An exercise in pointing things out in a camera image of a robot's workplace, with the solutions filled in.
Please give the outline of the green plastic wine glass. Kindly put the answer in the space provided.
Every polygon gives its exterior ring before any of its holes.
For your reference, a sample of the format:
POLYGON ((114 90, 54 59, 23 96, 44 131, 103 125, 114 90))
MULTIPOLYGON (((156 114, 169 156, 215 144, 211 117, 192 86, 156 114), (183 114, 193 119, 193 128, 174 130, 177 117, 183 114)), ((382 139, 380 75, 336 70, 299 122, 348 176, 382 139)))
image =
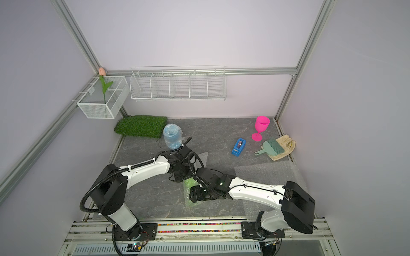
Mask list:
POLYGON ((195 187, 197 185, 198 185, 197 181, 195 181, 193 178, 184 180, 183 182, 184 193, 189 194, 191 187, 195 187))

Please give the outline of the blue tape dispenser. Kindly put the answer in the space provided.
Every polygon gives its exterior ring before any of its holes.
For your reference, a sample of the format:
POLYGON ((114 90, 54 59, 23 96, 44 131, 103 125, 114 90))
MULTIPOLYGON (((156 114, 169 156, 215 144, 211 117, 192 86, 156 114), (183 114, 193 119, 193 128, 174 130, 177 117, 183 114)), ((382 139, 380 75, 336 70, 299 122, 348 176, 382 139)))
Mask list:
POLYGON ((240 154, 242 153, 245 145, 246 145, 246 141, 242 138, 239 138, 237 140, 236 144, 234 145, 233 149, 232 149, 232 154, 234 156, 240 156, 240 154))

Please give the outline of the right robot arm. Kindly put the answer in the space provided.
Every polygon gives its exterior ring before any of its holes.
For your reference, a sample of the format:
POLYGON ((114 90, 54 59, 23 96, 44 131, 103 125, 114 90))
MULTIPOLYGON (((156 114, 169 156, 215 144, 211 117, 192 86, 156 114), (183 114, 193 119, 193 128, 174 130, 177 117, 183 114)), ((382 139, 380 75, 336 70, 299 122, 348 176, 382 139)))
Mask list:
POLYGON ((188 167, 198 185, 190 189, 193 203, 213 200, 245 200, 259 203, 273 210, 258 215, 256 226, 267 233, 291 228, 303 234, 312 234, 316 201, 299 184, 287 181, 285 185, 266 185, 250 182, 207 169, 200 157, 190 153, 188 167))

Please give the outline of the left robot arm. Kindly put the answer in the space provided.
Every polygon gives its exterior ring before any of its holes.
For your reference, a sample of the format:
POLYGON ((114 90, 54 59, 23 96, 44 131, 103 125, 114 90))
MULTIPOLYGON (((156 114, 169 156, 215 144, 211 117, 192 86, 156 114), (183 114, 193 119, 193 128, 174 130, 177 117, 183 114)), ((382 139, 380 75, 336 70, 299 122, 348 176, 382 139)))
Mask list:
POLYGON ((100 213, 124 232, 141 229, 137 217, 127 207, 127 190, 138 183, 159 175, 169 174, 170 181, 183 182, 192 177, 191 152, 187 144, 189 137, 179 148, 161 151, 151 160, 118 167, 105 166, 100 176, 85 193, 80 210, 85 213, 100 213))

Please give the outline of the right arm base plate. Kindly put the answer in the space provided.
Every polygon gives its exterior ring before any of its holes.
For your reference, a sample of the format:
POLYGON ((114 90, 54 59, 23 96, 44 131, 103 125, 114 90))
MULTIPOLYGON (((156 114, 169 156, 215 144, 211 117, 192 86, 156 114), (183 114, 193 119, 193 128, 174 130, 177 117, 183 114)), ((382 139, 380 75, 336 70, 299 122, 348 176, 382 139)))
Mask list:
POLYGON ((241 222, 241 236, 243 239, 264 241, 267 239, 283 239, 285 232, 282 229, 270 232, 256 224, 256 222, 241 222))

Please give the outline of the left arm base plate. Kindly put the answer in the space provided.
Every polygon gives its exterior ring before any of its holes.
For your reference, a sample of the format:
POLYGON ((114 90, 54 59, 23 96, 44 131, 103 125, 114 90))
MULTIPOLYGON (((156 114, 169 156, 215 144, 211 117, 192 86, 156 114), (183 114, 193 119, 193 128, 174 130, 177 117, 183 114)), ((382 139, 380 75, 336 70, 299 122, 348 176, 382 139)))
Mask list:
POLYGON ((157 231, 157 223, 137 223, 135 227, 128 231, 124 231, 118 225, 115 225, 112 234, 116 241, 153 241, 157 231))

